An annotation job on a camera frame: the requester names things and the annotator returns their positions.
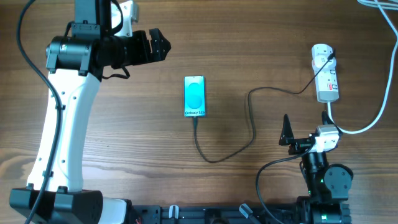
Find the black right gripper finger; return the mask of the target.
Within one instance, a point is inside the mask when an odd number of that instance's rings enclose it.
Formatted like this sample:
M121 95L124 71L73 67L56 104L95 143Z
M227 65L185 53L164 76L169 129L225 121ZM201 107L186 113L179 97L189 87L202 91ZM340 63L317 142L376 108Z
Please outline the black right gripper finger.
M280 134L280 141L293 141L294 134L292 131L291 123L288 114L284 115L282 131Z
M338 130L338 134L343 135L342 130L331 120L326 110L322 112L322 122L323 125L327 124L333 125Z

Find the Galaxy S25 smartphone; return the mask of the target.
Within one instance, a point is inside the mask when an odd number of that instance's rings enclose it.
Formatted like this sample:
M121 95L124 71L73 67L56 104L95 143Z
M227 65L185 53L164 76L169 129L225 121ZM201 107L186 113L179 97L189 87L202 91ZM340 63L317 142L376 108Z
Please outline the Galaxy S25 smartphone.
M184 116L206 115L205 77L202 75L184 77Z

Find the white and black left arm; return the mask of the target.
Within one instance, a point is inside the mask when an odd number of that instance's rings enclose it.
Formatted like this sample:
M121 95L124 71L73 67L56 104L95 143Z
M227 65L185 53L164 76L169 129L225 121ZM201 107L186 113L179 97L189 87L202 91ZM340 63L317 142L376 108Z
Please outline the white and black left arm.
M49 88L44 129L26 186L11 190L10 206L27 223L140 223L128 199L83 188L82 159L90 111L111 67L127 79L129 66L163 61L170 42L157 28L133 30L134 1L76 1L74 20L46 49Z

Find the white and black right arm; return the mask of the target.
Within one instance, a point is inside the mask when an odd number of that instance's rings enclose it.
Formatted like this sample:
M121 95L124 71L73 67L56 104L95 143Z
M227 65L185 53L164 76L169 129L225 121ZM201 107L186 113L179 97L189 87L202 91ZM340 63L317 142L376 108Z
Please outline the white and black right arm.
M342 131L322 113L323 124L307 138L295 138L290 119L284 115L279 145L288 146L291 156L301 158L300 171L307 185L308 196L296 201L297 223L352 222L349 198L353 171L343 164L329 164L326 154L338 147Z

